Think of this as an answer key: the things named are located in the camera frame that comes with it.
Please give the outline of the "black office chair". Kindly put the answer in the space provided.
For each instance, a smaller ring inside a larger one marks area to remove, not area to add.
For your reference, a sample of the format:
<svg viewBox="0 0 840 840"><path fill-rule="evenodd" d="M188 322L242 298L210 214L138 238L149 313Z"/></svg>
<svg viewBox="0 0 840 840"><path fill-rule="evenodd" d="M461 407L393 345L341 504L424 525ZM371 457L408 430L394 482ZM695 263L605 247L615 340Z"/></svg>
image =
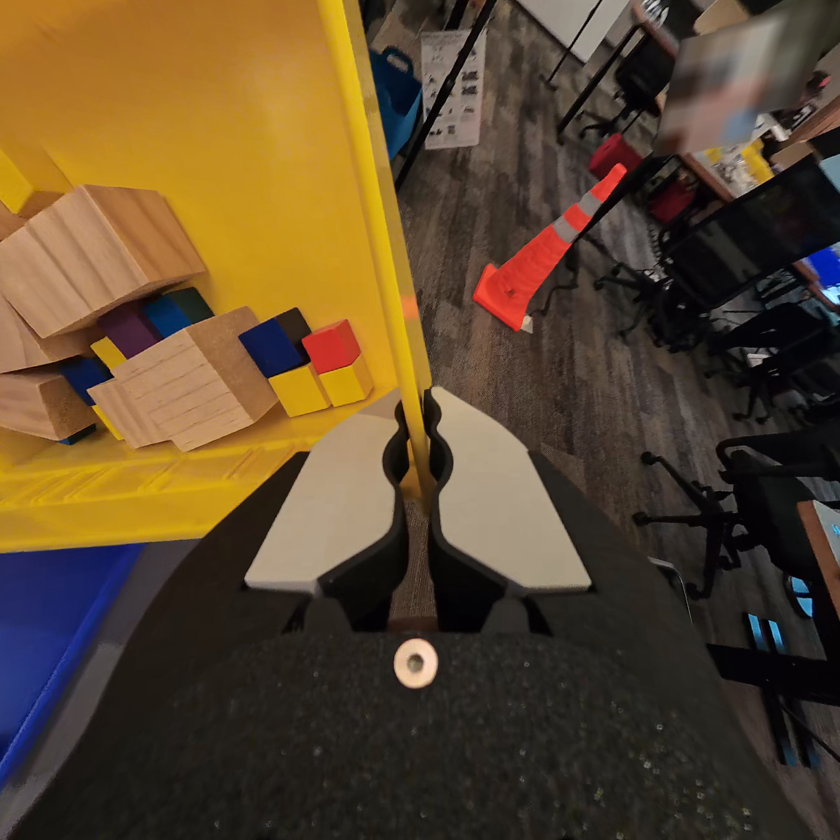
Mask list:
<svg viewBox="0 0 840 840"><path fill-rule="evenodd" d="M705 339L710 315L761 280L834 245L839 194L813 153L708 217L667 234L650 275L620 262L599 277L634 294L636 314L624 338L642 321L657 346L693 350Z"/></svg>
<svg viewBox="0 0 840 840"><path fill-rule="evenodd" d="M733 437L721 441L716 454L728 490L688 480L663 456L650 451L640 455L645 466L663 466L698 513L656 517L638 511L633 522L638 527L683 524L707 533L703 585L687 583L688 596L694 601L708 599L718 572L739 568L740 554L758 546L784 574L814 581L818 564L797 506L815 500L803 478L838 482L838 433L813 429Z"/></svg>
<svg viewBox="0 0 840 840"><path fill-rule="evenodd" d="M646 112L658 119L661 108L657 97L670 81L675 59L652 37L646 36L618 64L615 71L617 94L623 100L622 110L613 118L597 119L579 132L582 140L589 132L607 139L625 131L640 114Z"/></svg>

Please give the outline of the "red box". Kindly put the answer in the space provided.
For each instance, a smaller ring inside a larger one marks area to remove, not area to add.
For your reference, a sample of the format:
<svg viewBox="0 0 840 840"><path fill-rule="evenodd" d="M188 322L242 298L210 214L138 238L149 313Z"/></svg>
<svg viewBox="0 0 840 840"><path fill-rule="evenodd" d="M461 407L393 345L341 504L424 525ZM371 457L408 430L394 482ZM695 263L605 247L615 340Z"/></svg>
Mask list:
<svg viewBox="0 0 840 840"><path fill-rule="evenodd" d="M644 157L625 141L622 133L614 133L605 139L590 159L588 170L602 180L615 165L622 165L627 172L636 169Z"/></svg>
<svg viewBox="0 0 840 840"><path fill-rule="evenodd" d="M647 201L649 215L663 226L676 221L693 204L697 188L687 182L674 180L657 188Z"/></svg>

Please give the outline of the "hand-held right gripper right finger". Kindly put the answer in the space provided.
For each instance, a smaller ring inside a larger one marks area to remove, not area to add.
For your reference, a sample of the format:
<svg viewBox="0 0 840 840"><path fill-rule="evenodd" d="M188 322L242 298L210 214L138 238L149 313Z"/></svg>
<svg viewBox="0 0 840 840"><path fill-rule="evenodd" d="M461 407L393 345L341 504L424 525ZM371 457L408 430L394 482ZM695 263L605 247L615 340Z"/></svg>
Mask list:
<svg viewBox="0 0 840 840"><path fill-rule="evenodd" d="M510 597L578 595L592 578L527 446L444 387L424 394L435 490L427 561L437 621L476 633Z"/></svg>

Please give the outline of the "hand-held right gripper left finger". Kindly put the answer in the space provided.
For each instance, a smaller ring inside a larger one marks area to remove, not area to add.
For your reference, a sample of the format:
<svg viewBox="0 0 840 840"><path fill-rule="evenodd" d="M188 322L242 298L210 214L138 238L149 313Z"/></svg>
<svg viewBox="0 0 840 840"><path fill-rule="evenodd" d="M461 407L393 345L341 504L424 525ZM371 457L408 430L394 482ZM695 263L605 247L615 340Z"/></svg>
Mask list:
<svg viewBox="0 0 840 840"><path fill-rule="evenodd" d="M332 598L353 628L385 628L409 557L407 444L397 389L321 438L245 574L247 587Z"/></svg>

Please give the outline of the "yellow plastic bin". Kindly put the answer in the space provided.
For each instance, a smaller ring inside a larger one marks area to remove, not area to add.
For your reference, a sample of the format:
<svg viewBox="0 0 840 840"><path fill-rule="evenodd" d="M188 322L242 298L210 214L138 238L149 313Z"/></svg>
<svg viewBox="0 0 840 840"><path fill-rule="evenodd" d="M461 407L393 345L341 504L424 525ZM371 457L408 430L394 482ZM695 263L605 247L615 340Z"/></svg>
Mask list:
<svg viewBox="0 0 840 840"><path fill-rule="evenodd" d="M162 194L216 310L359 302L372 393L192 454L2 427L3 553L202 537L394 389L427 494L431 377L352 2L2 2L2 204L81 185Z"/></svg>

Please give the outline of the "blue plastic container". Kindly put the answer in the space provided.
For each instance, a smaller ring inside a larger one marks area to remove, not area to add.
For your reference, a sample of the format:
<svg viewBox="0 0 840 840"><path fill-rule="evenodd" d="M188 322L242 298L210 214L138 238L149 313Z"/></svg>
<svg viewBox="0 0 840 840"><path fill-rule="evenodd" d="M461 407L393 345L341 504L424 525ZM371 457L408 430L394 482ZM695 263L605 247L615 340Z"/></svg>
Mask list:
<svg viewBox="0 0 840 840"><path fill-rule="evenodd" d="M393 161L412 138L422 100L409 55L394 46L382 52L369 49L388 159Z"/></svg>

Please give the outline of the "blue plastic bin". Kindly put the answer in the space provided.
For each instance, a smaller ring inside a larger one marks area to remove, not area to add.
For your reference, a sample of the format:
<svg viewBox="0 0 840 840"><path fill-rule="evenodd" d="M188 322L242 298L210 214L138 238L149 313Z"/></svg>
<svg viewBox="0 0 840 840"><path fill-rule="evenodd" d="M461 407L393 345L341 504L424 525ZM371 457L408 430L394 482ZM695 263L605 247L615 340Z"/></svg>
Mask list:
<svg viewBox="0 0 840 840"><path fill-rule="evenodd" d="M1 556L1 786L43 731L144 543Z"/></svg>

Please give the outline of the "orange traffic cone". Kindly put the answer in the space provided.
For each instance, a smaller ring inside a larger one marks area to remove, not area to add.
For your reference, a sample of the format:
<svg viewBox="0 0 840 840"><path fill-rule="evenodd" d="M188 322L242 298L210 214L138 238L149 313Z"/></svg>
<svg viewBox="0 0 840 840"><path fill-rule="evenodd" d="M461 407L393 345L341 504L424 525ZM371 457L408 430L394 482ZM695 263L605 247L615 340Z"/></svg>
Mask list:
<svg viewBox="0 0 840 840"><path fill-rule="evenodd" d="M616 164L596 185L501 267L488 264L473 301L513 331L532 329L529 304L627 173Z"/></svg>

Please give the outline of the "picture-printed paper sheet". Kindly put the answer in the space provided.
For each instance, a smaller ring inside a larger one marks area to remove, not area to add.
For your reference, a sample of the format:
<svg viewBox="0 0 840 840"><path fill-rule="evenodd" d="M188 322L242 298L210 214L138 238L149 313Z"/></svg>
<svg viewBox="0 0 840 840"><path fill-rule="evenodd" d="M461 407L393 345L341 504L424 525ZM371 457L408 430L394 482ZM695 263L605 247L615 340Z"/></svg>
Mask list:
<svg viewBox="0 0 840 840"><path fill-rule="evenodd" d="M440 88L467 40L467 29L425 32L421 36L423 117L427 119ZM425 140L428 151L477 146L486 66L487 32L473 45L452 91Z"/></svg>

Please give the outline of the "pile of wooden coloured cubes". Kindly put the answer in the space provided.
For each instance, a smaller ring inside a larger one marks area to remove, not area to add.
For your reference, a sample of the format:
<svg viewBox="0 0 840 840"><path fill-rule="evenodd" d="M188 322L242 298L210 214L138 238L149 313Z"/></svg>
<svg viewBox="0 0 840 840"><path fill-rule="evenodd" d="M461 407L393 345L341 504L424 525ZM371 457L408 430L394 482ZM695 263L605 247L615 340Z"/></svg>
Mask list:
<svg viewBox="0 0 840 840"><path fill-rule="evenodd" d="M364 400L361 305L214 309L159 192L78 185L2 222L2 427L65 445L95 423L184 454L274 415Z"/></svg>

